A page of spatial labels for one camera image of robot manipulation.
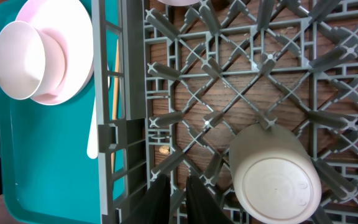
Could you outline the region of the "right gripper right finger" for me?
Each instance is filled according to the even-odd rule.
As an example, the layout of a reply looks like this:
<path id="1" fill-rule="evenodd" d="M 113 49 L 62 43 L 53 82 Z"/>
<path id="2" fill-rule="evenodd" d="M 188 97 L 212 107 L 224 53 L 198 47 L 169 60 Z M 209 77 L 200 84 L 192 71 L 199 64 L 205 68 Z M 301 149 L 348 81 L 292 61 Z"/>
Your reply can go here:
<path id="1" fill-rule="evenodd" d="M 195 175 L 186 179 L 186 212 L 189 224 L 233 224 Z"/>

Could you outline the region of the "white cup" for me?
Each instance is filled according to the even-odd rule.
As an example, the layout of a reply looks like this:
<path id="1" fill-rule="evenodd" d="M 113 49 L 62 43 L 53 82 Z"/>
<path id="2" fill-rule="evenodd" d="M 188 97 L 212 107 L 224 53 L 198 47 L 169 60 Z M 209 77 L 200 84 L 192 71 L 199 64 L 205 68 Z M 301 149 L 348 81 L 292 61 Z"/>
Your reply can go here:
<path id="1" fill-rule="evenodd" d="M 239 203 L 261 222 L 301 223 L 319 206 L 318 173 L 287 128 L 246 127 L 230 143 L 229 166 Z"/>

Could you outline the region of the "small white bowl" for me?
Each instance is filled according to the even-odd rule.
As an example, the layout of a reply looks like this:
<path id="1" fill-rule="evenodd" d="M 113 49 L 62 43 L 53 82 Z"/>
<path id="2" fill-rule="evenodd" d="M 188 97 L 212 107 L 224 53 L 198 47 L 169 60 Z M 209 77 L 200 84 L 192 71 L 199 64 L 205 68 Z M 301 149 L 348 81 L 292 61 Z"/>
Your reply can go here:
<path id="1" fill-rule="evenodd" d="M 49 35 L 23 21 L 0 32 L 0 87 L 16 100 L 54 91 L 65 74 L 65 56 Z"/>

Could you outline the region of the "pink bowl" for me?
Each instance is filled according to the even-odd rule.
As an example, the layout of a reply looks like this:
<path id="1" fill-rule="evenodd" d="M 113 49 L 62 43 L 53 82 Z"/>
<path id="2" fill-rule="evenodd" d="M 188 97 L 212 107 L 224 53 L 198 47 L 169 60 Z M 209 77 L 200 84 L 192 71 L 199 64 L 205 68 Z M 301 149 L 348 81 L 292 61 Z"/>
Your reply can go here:
<path id="1" fill-rule="evenodd" d="M 190 6 L 198 3 L 200 0 L 158 0 L 169 6 Z"/>

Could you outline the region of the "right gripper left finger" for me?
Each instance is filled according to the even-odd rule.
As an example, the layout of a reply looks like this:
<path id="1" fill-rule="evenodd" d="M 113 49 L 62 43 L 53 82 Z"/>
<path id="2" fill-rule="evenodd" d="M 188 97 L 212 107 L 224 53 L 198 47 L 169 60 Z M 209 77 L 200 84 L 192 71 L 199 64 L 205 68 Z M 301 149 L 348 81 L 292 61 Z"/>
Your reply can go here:
<path id="1" fill-rule="evenodd" d="M 161 174 L 122 224 L 168 224 L 169 220 L 170 179 Z"/>

